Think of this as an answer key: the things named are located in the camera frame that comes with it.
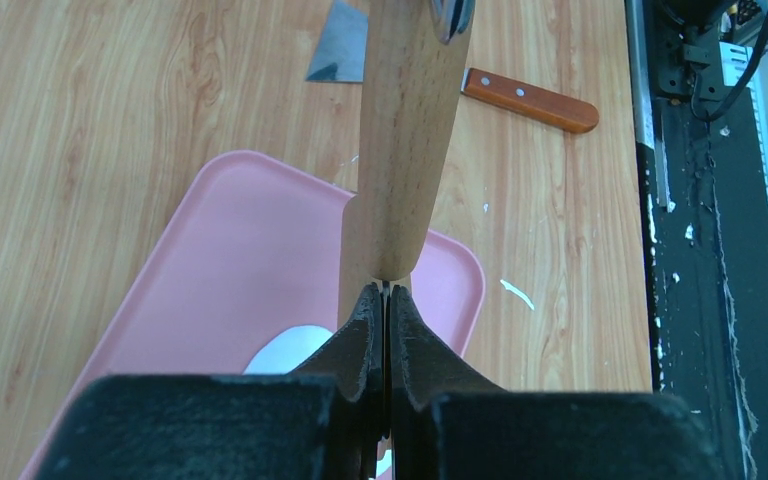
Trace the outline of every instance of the pink tray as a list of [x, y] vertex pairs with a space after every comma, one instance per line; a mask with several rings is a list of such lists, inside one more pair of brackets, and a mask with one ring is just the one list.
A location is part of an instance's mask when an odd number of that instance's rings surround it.
[[[342, 211], [351, 194], [263, 154], [202, 168], [22, 473], [65, 407], [112, 373], [242, 373], [288, 328], [337, 325]], [[484, 298], [478, 260], [429, 231], [411, 275], [423, 319], [463, 355]]]

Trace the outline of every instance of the wood grain surface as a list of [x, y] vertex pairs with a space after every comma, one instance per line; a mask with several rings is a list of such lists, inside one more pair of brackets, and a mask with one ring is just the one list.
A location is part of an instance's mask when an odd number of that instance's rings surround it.
[[[303, 82], [329, 7], [0, 1], [0, 479], [205, 162], [247, 148], [355, 187], [360, 87]], [[459, 100], [432, 227], [481, 260], [467, 360], [508, 388], [650, 388], [624, 19], [620, 0], [477, 2], [470, 65], [601, 115], [571, 135]]]

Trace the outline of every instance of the wooden tool handle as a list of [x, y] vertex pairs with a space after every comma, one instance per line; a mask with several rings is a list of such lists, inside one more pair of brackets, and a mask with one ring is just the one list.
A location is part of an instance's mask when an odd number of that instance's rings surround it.
[[[337, 328], [345, 325], [355, 308], [363, 287], [375, 281], [367, 273], [364, 258], [369, 253], [363, 241], [360, 227], [363, 225], [360, 215], [360, 200], [357, 196], [349, 200], [343, 209], [343, 231], [340, 238], [340, 286], [337, 302]], [[396, 280], [394, 285], [411, 288], [410, 275]]]
[[471, 29], [448, 45], [427, 0], [371, 2], [358, 195], [369, 274], [406, 277], [425, 243], [449, 148]]
[[587, 102], [477, 68], [466, 71], [463, 93], [572, 133], [589, 132], [599, 123], [599, 111]]

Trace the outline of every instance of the metal scraper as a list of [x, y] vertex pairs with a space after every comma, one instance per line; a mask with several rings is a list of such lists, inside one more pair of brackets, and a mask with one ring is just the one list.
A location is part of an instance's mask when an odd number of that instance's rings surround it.
[[[363, 82], [367, 31], [367, 16], [342, 0], [336, 0], [325, 21], [305, 80]], [[572, 133], [589, 132], [599, 123], [599, 111], [590, 103], [476, 68], [464, 71], [461, 92]]]

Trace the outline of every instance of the black cable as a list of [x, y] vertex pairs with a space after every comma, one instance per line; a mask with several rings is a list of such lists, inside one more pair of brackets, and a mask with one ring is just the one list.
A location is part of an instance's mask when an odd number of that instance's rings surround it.
[[735, 100], [737, 100], [737, 97], [743, 92], [743, 89], [746, 88], [749, 80], [752, 79], [752, 75], [755, 75], [755, 71], [761, 63], [761, 57], [764, 55], [764, 50], [766, 50], [767, 42], [768, 10], [767, 15], [764, 17], [764, 23], [761, 24], [761, 30], [758, 32], [758, 39], [755, 41], [755, 46], [752, 49], [752, 55], [749, 57], [749, 63], [746, 65], [746, 70], [740, 75], [737, 83], [731, 88], [731, 91], [726, 95], [726, 98], [720, 102], [717, 109], [711, 114], [705, 112], [704, 115], [700, 115], [699, 112], [696, 111], [696, 104], [699, 103], [699, 94], [702, 90], [702, 74], [698, 69], [693, 68], [693, 94], [690, 97], [690, 111], [693, 113], [694, 117], [703, 122], [713, 122], [725, 115], [732, 104], [734, 104]]

